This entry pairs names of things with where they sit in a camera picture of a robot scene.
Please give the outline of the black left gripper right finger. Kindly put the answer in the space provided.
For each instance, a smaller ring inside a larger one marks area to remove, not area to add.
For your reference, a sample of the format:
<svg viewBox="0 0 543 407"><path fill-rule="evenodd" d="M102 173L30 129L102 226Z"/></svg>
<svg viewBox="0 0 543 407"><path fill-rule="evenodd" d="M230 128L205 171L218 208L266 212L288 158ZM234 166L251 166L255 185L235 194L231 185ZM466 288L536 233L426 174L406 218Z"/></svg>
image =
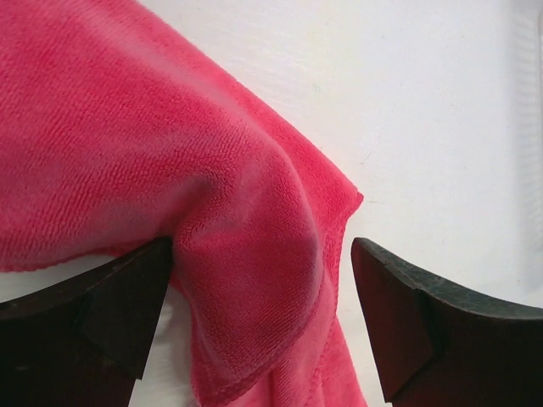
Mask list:
<svg viewBox="0 0 543 407"><path fill-rule="evenodd" d="M454 283L366 238L351 264L384 400L539 406L542 311Z"/></svg>

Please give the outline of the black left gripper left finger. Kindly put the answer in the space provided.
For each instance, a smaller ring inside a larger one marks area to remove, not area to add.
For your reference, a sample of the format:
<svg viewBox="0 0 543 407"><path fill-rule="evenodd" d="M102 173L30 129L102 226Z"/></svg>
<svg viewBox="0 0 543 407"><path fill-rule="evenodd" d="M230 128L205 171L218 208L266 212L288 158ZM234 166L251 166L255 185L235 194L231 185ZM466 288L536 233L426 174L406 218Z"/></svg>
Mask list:
<svg viewBox="0 0 543 407"><path fill-rule="evenodd" d="M3 406L127 406L142 379L172 271L157 238L1 304Z"/></svg>

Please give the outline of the pink microfiber towel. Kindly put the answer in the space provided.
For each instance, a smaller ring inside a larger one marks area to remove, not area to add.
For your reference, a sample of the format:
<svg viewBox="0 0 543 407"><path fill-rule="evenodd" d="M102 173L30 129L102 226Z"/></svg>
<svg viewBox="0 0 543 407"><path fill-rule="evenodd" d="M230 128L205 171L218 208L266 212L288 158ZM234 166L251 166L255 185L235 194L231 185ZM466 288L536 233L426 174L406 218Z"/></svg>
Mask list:
<svg viewBox="0 0 543 407"><path fill-rule="evenodd" d="M362 406L336 314L361 194L135 1L1 4L1 267L169 236L202 406Z"/></svg>

